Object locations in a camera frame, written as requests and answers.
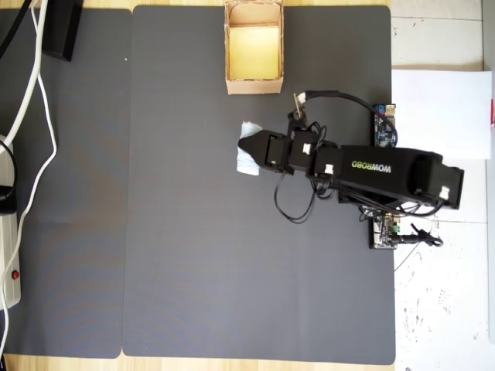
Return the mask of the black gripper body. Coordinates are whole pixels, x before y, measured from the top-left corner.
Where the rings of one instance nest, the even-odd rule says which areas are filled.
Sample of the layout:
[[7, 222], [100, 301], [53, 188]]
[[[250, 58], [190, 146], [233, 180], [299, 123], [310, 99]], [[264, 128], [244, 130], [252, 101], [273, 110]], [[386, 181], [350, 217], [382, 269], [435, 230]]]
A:
[[316, 133], [295, 130], [289, 136], [275, 136], [268, 139], [266, 165], [276, 172], [293, 174], [295, 170], [306, 171], [311, 165], [316, 146]]

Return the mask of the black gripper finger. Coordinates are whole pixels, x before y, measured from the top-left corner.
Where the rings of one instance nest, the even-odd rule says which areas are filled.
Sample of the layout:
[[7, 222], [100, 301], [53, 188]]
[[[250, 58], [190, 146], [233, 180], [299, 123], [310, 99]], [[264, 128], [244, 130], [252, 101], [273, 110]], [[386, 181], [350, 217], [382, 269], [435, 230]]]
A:
[[237, 143], [237, 169], [269, 169], [270, 131], [243, 132]]

